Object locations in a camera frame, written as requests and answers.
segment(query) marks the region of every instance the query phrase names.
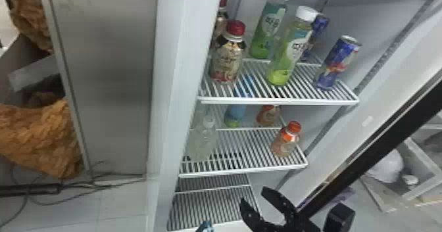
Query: blue bottle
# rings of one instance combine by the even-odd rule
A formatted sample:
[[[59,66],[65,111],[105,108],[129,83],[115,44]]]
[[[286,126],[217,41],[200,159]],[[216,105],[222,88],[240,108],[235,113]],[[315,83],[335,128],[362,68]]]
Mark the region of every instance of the blue bottle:
[[[252,87],[252,77],[245,76],[244,77],[250,87]],[[237,86],[239,94],[235,91],[233,94],[236,97],[252,97],[251,91],[247,88],[247,85],[243,82],[244,89],[241,88],[240,85]],[[241,124],[241,121],[245,117],[245,111],[247,109],[247,105],[239,104],[239,105],[229,105],[227,107],[226,113],[224,114],[224,123],[229,128],[237,128]]]

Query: white tiled floor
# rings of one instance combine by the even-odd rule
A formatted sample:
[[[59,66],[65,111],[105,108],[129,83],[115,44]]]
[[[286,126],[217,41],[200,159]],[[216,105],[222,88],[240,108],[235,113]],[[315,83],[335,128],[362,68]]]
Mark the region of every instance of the white tiled floor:
[[[68,189],[60,195],[41,196],[53,202],[85,190]],[[134,183],[86,195],[62,204],[38,206],[28,202],[24,211],[0,232],[144,232],[146,183]],[[0,221],[9,218],[22,204],[22,197],[0,199]]]

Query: green drink bottle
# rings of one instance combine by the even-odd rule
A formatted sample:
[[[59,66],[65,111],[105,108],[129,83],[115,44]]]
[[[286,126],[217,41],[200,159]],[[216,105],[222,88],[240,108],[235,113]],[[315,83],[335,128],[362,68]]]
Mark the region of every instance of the green drink bottle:
[[[298,7],[296,19],[282,35],[281,47],[275,51],[267,70],[267,80],[270,83],[285,85],[289,81],[296,62],[305,50],[305,43],[312,34],[311,23],[317,14],[318,12],[310,7]]]
[[[258,26],[253,34],[250,55],[254,58],[267,58],[272,47],[273,37],[287,12],[287,0],[267,0],[262,10]]]

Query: plastic bottle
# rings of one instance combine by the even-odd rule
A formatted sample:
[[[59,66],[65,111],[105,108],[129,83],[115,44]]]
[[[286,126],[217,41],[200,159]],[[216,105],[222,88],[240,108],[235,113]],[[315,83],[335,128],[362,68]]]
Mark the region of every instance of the plastic bottle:
[[[250,55],[254,58],[267,58],[272,47],[273,37],[287,12],[288,0],[267,0],[258,26],[253,34]]]
[[[298,7],[296,19],[286,29],[281,40],[282,45],[270,62],[267,71],[267,80],[270,83],[274,85],[287,83],[312,34],[311,23],[317,14],[318,12],[310,7]]]
[[[206,95],[206,91],[202,91],[202,96]],[[195,112],[193,113],[193,119],[192,119],[192,125],[190,126],[191,129],[195,129],[198,124],[200,124],[203,121],[203,118],[206,116],[208,111],[208,106],[206,104],[203,104],[200,100],[197,100],[197,104],[195,105]]]
[[[252,88],[253,78],[249,75],[244,75],[244,80],[241,81],[243,83],[243,87],[245,90],[241,88],[240,85],[237,86],[239,94],[234,91],[235,97],[252,97],[251,91],[247,87],[247,85]],[[247,109],[247,105],[244,104],[231,104],[227,107],[226,113],[224,114],[224,123],[229,128],[237,128],[240,126],[241,122],[244,119],[245,111]]]
[[[295,150],[296,144],[299,142],[299,133],[301,125],[299,122],[290,122],[287,126],[281,128],[277,134],[270,150],[275,156],[286,157]]]
[[[190,131],[187,155],[192,161],[206,160],[212,154],[216,139],[215,118],[206,115],[203,121]]]
[[[263,105],[257,116],[260,126],[273,126],[273,123],[280,117],[281,108],[278,105]]]
[[[220,36],[226,29],[227,20],[229,19],[226,6],[227,0],[220,0],[220,7],[218,8],[218,13],[216,14],[215,27],[213,29],[212,43],[210,44],[211,49],[215,47],[216,38]]]
[[[226,31],[216,38],[209,76],[220,83],[231,83],[243,64],[246,48],[243,40],[245,24],[239,20],[227,22]]]

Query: refrigerator shelf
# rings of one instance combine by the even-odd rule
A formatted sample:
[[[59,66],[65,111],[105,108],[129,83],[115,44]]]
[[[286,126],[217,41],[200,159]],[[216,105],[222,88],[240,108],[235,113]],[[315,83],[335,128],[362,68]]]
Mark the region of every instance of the refrigerator shelf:
[[[246,174],[179,178],[175,193],[249,186],[249,183],[250,181]]]
[[[217,186],[223,182],[225,182],[224,184],[235,182],[234,180],[228,181],[226,178],[219,180],[219,178],[210,177],[204,180],[195,178],[193,181],[205,181],[205,184],[200,185],[208,186]],[[187,187],[180,187],[182,183],[178,183],[178,188],[186,189]],[[199,227],[203,221],[216,224],[241,220],[239,212],[241,198],[244,198],[255,210],[258,210],[250,185],[176,193],[169,212],[167,230],[177,231]]]
[[[307,158],[299,147],[286,158],[270,152],[270,144],[278,132],[278,129],[219,131],[217,146],[211,156],[202,162],[194,162],[184,156],[179,176],[230,175],[307,167]]]
[[[243,60],[243,68],[234,84],[220,84],[204,75],[198,99],[203,104],[278,104],[278,105],[341,105],[352,106],[359,98],[341,80],[331,91],[321,91],[312,85],[319,67],[298,64],[287,85],[276,87],[266,81],[268,60]],[[245,76],[253,77],[249,85]],[[238,88],[252,91],[252,97],[236,97]]]
[[[263,129],[281,129],[283,126],[286,125],[286,122],[280,116],[272,126],[264,127],[259,125],[256,122],[256,117],[258,114],[258,110],[251,111],[252,108],[247,108],[248,111],[241,122],[241,125],[237,128],[229,128],[224,123],[224,113],[226,112],[227,105],[212,105],[209,107],[209,112],[211,112],[216,119],[216,130],[217,131],[243,131],[243,130],[263,130]]]

